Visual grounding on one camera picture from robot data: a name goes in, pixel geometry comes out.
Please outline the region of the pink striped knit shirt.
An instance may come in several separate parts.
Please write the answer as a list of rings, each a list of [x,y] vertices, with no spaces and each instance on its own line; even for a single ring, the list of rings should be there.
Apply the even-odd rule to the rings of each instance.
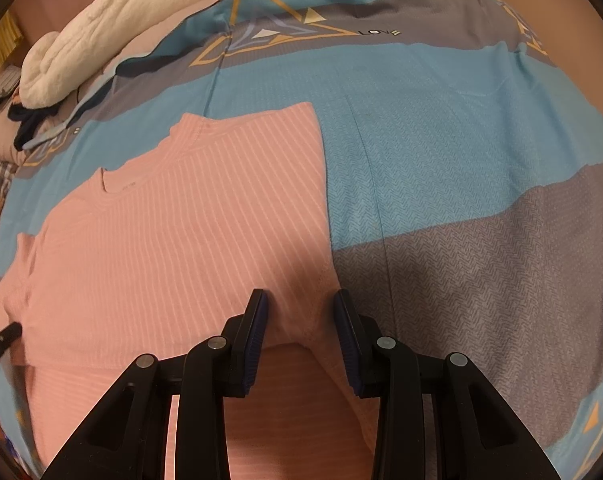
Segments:
[[[180,356],[265,289],[256,384],[226,408],[236,479],[363,479],[375,406],[349,398],[323,143],[308,103],[184,115],[156,148],[96,172],[16,239],[0,330],[23,327],[32,435],[50,463],[140,354]]]

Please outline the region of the dark navy garment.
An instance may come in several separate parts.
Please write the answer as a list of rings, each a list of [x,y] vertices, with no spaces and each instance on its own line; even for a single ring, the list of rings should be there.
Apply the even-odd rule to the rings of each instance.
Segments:
[[[17,133],[13,140],[14,148],[18,152],[23,151],[24,145],[34,138],[41,123],[48,117],[58,114],[60,107],[61,102],[34,110],[24,107],[21,103],[11,104],[8,109],[8,118],[12,122],[18,123]]]

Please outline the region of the blue grey patterned duvet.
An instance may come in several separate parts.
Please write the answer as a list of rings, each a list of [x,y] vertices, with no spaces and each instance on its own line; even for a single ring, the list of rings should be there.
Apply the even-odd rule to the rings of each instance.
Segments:
[[[559,476],[585,478],[603,456],[603,116],[501,0],[180,10],[36,141],[0,217],[0,281],[19,235],[184,115],[300,103],[322,136],[337,290],[413,351],[468,356]],[[0,456],[39,479],[55,456],[36,450],[16,345]]]

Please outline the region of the yellow tassel hanging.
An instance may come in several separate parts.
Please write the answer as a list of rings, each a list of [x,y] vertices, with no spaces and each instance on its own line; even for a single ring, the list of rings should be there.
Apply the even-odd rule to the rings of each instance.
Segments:
[[[23,40],[24,35],[16,19],[10,11],[6,11],[0,20],[0,68]]]

